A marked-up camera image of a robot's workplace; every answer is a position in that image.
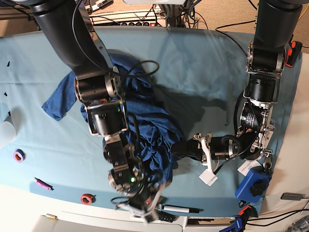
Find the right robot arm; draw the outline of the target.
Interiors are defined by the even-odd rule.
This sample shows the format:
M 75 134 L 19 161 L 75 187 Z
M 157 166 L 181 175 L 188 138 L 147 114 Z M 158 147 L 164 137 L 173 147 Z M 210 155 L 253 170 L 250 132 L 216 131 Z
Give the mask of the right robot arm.
M 140 137 L 125 145 L 121 132 L 129 129 L 121 75 L 97 35 L 80 0 L 31 0 L 33 16 L 60 59 L 75 74 L 74 91 L 84 105 L 92 135 L 105 140 L 104 156 L 113 165 L 110 185 L 121 194 L 116 208 L 146 222 L 157 219 L 156 205 L 164 185 L 150 181 L 140 148 Z

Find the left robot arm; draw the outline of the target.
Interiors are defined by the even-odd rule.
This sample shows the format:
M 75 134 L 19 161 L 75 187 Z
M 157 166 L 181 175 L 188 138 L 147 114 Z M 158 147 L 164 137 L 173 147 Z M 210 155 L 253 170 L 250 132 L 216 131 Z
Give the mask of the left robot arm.
M 268 157 L 269 140 L 275 129 L 272 106 L 277 103 L 284 67 L 292 67 L 302 44 L 292 40 L 306 0 L 261 0 L 255 20 L 255 34 L 247 55 L 246 82 L 234 110 L 234 135 L 214 137 L 196 134 L 177 142 L 171 151 L 210 166 L 240 158 L 254 161 Z

